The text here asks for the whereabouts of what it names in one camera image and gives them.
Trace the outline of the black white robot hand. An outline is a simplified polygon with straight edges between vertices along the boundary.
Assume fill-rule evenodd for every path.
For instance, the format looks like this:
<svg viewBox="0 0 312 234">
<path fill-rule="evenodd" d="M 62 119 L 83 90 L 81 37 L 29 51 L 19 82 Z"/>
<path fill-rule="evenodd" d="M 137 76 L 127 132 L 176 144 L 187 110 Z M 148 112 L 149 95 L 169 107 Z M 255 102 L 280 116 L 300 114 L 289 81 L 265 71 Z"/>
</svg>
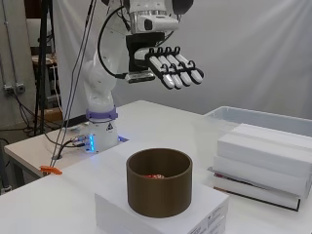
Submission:
<svg viewBox="0 0 312 234">
<path fill-rule="evenodd" d="M 164 39 L 162 32 L 126 37 L 129 53 L 129 72 L 125 76 L 127 82 L 134 84 L 158 78 L 169 90 L 201 84 L 204 72 L 195 61 L 184 57 L 180 46 L 160 46 L 160 41 Z"/>
</svg>

